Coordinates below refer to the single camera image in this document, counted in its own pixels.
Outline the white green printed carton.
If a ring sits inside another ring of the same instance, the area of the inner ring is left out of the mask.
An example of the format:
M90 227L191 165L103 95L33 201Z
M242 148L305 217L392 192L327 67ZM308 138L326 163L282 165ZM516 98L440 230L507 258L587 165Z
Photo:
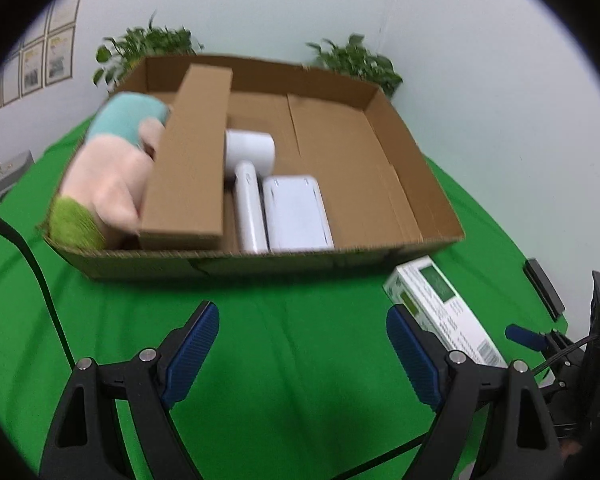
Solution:
M396 266L384 285L395 304L404 304L423 330L446 350L460 350L477 364L507 367L501 352L448 278L430 257Z

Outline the pink teal plush toy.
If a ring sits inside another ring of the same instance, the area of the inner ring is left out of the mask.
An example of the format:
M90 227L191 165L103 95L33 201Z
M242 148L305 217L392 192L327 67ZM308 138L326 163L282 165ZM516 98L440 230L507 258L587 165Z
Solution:
M154 96L137 92L117 93L98 110L50 204L47 233L52 242L106 250L138 234L171 110Z

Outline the long brown cardboard box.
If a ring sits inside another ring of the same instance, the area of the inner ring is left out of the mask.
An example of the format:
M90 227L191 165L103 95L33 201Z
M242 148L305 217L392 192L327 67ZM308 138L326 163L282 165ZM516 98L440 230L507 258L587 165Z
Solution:
M142 209L140 247L218 247L223 237L224 143L233 72L191 65L155 154Z

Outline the white hair dryer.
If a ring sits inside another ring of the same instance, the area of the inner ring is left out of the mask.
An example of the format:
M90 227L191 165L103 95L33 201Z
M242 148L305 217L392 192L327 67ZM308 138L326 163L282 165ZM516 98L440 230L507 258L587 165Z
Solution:
M225 177L234 181L234 211L240 248L247 254L268 251L260 181L272 174L275 142L268 133L227 129Z

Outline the white plastic device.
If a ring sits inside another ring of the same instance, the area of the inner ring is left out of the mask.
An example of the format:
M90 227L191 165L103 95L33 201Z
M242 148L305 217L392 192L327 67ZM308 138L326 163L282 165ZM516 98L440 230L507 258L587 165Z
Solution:
M335 248L317 180L272 176L263 180L271 252L320 252Z

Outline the large open cardboard box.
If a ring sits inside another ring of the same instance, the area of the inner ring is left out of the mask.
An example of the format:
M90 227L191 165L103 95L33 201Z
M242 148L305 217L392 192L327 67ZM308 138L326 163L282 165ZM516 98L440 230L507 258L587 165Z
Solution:
M225 55L144 58L119 84L172 106L189 66L233 72L227 129L272 136L276 176L317 180L335 248L247 254L240 248L232 192L224 182L218 247L145 250L137 235L113 250L58 246L94 280L208 278L400 263L464 237L460 220L412 138L377 86L329 70Z

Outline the green tablecloth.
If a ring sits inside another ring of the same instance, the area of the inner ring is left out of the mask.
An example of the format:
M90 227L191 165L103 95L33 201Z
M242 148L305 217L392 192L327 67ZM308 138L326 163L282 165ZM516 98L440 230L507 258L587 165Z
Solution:
M57 181L87 121L50 146L0 216L42 266L74 356L126 361L182 326L202 300L220 331L171 412L205 479L330 479L422 434L434 413L411 388L386 334L382 285L393 264L315 274L96 282L42 239ZM542 356L504 330L565 333L522 272L524 255L431 159L466 238L432 258L507 361ZM34 473L69 367L27 263L0 237L0 424Z

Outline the grey plastic stool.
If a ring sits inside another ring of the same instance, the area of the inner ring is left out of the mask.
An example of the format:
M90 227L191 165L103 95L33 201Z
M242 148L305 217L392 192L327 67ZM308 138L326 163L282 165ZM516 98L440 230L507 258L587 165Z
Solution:
M0 176L0 203L34 164L34 159L30 151L24 151L2 164L5 172Z

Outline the right potted green plant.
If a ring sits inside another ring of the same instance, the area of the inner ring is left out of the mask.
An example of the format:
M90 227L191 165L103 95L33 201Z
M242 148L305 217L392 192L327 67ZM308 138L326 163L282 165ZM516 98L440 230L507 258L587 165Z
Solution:
M376 84L388 99L392 99L402 86L403 78L394 69L390 58L368 50L364 39L364 35L354 32L345 44L323 38L320 42L307 42L306 46L314 53L315 66Z

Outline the potted green plant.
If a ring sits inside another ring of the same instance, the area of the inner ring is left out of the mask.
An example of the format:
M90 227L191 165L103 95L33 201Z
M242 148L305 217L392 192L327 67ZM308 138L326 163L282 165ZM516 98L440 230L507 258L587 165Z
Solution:
M104 37L95 52L97 68L92 83L116 88L143 58L163 55L196 55L204 45L186 27L154 25L155 13L145 27L129 27L117 37Z
M394 69L390 58L368 50L364 39L364 35L354 32L345 44L323 38L320 42L307 42L306 46L314 53L315 66L376 84L388 99L392 99L402 86L403 78Z

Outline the left potted green plant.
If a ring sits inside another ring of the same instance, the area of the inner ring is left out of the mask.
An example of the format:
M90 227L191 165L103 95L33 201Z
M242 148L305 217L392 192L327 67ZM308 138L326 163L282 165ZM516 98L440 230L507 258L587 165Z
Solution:
M155 13L145 27L129 27L117 37L104 37L95 52L97 68L92 83L116 88L143 58L163 55L196 55L204 45L186 27L154 25Z

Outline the framed certificate lower right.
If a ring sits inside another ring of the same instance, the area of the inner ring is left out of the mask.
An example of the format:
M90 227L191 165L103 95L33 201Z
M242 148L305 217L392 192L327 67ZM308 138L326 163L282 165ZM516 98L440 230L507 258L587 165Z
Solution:
M76 26L72 25L47 37L44 64L46 86L72 77L75 33Z

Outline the framed certificate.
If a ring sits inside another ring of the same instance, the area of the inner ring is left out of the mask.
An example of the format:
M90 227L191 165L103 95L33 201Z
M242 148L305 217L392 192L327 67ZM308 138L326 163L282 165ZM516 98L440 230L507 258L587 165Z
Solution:
M80 0L55 0L50 10L47 32L69 26L76 21Z
M75 33L76 26L72 25L47 37L44 64L46 86L72 77Z

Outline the framed certificate upper right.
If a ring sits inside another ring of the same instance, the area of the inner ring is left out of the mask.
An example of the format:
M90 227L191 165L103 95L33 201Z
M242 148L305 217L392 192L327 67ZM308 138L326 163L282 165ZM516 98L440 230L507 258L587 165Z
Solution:
M47 32L69 26L76 21L80 0L55 0L50 10Z

